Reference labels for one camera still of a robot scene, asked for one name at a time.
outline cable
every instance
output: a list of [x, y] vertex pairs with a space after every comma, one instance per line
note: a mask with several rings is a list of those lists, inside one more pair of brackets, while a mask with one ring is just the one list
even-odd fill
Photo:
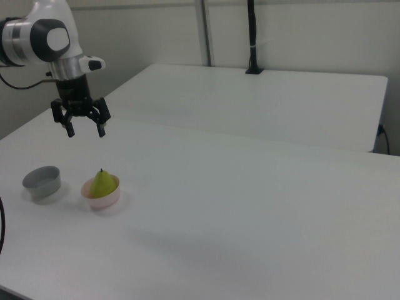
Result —
[[1, 235], [0, 235], [0, 254], [3, 250], [4, 236], [6, 235], [6, 217], [4, 215], [4, 206], [0, 198], [0, 216], [1, 216]]
[[1, 74], [0, 74], [0, 79], [1, 79], [1, 81], [2, 82], [4, 82], [7, 86], [9, 86], [10, 88], [13, 88], [13, 89], [31, 89], [31, 88], [34, 88], [35, 86], [38, 86], [39, 84], [41, 84], [41, 83], [43, 83], [43, 80], [41, 80], [41, 81], [39, 81], [39, 82], [37, 82], [37, 83], [35, 83], [35, 84], [32, 84], [31, 86], [26, 86], [26, 87], [17, 87], [17, 86], [13, 86], [12, 84], [9, 84], [2, 76], [1, 76]]
[[384, 128], [382, 128], [382, 133], [385, 135], [385, 139], [386, 139], [387, 155], [390, 155], [389, 138], [388, 138], [388, 134], [386, 133], [386, 130]]

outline bowl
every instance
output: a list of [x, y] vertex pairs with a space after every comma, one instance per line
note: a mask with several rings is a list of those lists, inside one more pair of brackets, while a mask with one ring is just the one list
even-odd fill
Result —
[[60, 188], [60, 170], [54, 166], [40, 167], [26, 175], [22, 180], [22, 185], [33, 198], [46, 197]]
[[104, 196], [104, 197], [94, 198], [90, 194], [90, 187], [92, 185], [92, 182], [94, 181], [94, 178], [89, 179], [88, 181], [86, 181], [83, 184], [83, 186], [81, 188], [81, 194], [92, 208], [96, 208], [96, 209], [106, 208], [106, 207], [114, 204], [119, 199], [119, 195], [121, 194], [121, 192], [119, 190], [119, 178], [112, 174], [110, 174], [110, 176], [111, 176], [111, 178], [114, 179], [115, 183], [117, 184], [117, 188], [111, 194], [108, 194], [107, 196]]

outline black pole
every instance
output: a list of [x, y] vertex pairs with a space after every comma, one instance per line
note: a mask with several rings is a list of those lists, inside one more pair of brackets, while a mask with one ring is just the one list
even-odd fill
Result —
[[247, 0], [247, 10], [249, 13], [249, 37], [250, 37], [250, 67], [246, 74], [260, 74], [264, 69], [258, 68], [257, 65], [257, 23], [256, 13], [254, 12], [254, 0]]

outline robotic arm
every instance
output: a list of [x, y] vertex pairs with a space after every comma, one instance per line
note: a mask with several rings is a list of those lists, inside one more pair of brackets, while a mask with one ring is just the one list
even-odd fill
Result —
[[91, 98], [86, 73], [104, 69], [106, 63], [83, 55], [66, 0], [34, 0], [33, 4], [26, 17], [0, 20], [0, 68], [47, 64], [60, 96], [51, 103], [54, 121], [73, 137], [72, 117], [86, 116], [103, 137], [111, 116], [104, 98]]

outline pink bowl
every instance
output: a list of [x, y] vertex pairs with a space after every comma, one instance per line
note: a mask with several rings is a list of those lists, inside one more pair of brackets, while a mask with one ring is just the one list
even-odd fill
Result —
[[114, 179], [115, 183], [117, 184], [117, 189], [113, 191], [111, 194], [101, 197], [101, 198], [93, 198], [90, 194], [90, 187], [94, 178], [89, 179], [86, 181], [81, 189], [81, 194], [85, 199], [88, 201], [89, 205], [92, 208], [106, 208], [107, 206], [112, 205], [119, 199], [120, 190], [119, 190], [119, 178], [115, 175], [110, 174], [110, 176]]

